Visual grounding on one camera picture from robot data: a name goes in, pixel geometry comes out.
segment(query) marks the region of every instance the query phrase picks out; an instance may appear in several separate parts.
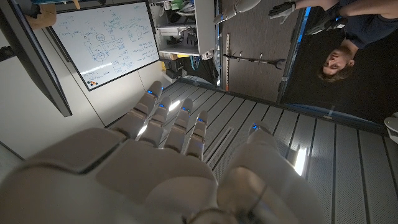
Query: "shelving unit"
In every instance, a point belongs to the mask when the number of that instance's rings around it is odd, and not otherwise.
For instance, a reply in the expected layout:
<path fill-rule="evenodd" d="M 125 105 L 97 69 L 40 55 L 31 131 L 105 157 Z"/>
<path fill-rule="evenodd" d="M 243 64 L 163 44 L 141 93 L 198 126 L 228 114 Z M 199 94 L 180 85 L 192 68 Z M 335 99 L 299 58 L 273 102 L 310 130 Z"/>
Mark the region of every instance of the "shelving unit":
<path fill-rule="evenodd" d="M 213 0 L 197 0 L 195 1 L 195 20 L 196 22 L 183 23 L 185 17 L 182 17 L 181 21 L 169 24 L 166 13 L 159 16 L 160 6 L 156 6 L 153 3 L 166 2 L 164 0 L 152 0 L 150 4 L 150 11 L 154 25 L 156 27 L 156 42 L 158 50 L 161 53 L 169 54 L 187 54 L 200 56 L 206 51 L 215 48 L 216 42 L 215 26 L 213 24 L 214 19 L 214 2 Z M 167 29 L 175 28 L 190 28 L 196 27 L 198 45 L 195 47 L 187 47 L 182 44 L 167 45 L 168 36 L 162 36 L 162 32 L 167 32 Z"/>

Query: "robot finger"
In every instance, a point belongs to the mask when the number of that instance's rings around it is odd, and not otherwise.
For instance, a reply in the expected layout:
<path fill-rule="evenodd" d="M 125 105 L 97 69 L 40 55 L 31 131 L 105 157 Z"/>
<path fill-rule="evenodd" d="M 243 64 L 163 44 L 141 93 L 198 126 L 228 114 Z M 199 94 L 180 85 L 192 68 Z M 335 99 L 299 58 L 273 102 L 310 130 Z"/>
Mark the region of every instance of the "robot finger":
<path fill-rule="evenodd" d="M 148 122 L 148 125 L 142 136 L 139 137 L 140 142 L 146 142 L 148 145 L 153 147 L 159 146 L 164 130 L 164 123 L 166 122 L 167 114 L 169 113 L 171 104 L 172 101 L 169 97 L 163 98 L 163 100 L 159 103 L 159 107 L 156 109 L 155 114 Z"/>
<path fill-rule="evenodd" d="M 282 20 L 280 21 L 280 24 L 282 25 L 287 19 L 287 16 L 283 17 Z"/>
<path fill-rule="evenodd" d="M 207 127 L 207 111 L 202 111 L 198 115 L 197 122 L 188 142 L 186 156 L 194 156 L 203 160 L 203 150 L 205 148 L 205 136 Z"/>
<path fill-rule="evenodd" d="M 162 83 L 155 81 L 144 93 L 137 105 L 114 124 L 112 130 L 119 131 L 129 138 L 135 139 L 161 93 Z"/>
<path fill-rule="evenodd" d="M 164 148 L 173 149 L 181 153 L 184 144 L 185 134 L 187 132 L 188 120 L 191 115 L 193 102 L 191 99 L 185 99 L 180 107 L 177 118 L 167 136 Z"/>
<path fill-rule="evenodd" d="M 263 122 L 263 121 L 255 121 L 253 123 L 253 125 L 249 128 L 249 138 L 248 138 L 248 140 L 250 139 L 251 134 L 253 132 L 259 130 L 259 129 L 263 130 L 266 134 L 272 135 L 272 133 L 269 131 L 269 128 L 268 128 L 268 126 L 267 126 L 267 124 L 265 122 Z"/>

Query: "wall-mounted monitor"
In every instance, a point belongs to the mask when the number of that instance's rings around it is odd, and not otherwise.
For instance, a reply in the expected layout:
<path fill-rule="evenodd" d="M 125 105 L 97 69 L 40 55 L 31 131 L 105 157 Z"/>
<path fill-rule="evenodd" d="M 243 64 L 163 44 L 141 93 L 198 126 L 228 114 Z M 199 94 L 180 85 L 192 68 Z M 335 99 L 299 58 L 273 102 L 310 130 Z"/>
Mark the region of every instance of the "wall-mounted monitor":
<path fill-rule="evenodd" d="M 0 1 L 0 29 L 37 88 L 64 117 L 71 116 L 57 74 L 15 0 Z"/>

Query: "wall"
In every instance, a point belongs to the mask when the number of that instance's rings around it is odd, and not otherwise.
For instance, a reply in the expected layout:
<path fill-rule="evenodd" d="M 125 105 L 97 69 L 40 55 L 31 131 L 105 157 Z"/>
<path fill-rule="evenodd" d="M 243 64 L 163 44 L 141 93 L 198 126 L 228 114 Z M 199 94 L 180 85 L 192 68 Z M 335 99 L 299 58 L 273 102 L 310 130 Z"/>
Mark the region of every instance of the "wall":
<path fill-rule="evenodd" d="M 160 62 L 88 92 L 70 63 L 58 54 L 43 30 L 35 30 L 57 74 L 73 116 L 64 118 L 29 78 L 17 57 L 0 62 L 0 141 L 28 158 L 65 137 L 104 127 L 127 113 L 155 80 L 164 87 Z M 0 33 L 0 46 L 8 45 Z"/>
<path fill-rule="evenodd" d="M 0 144 L 0 183 L 22 160 Z"/>

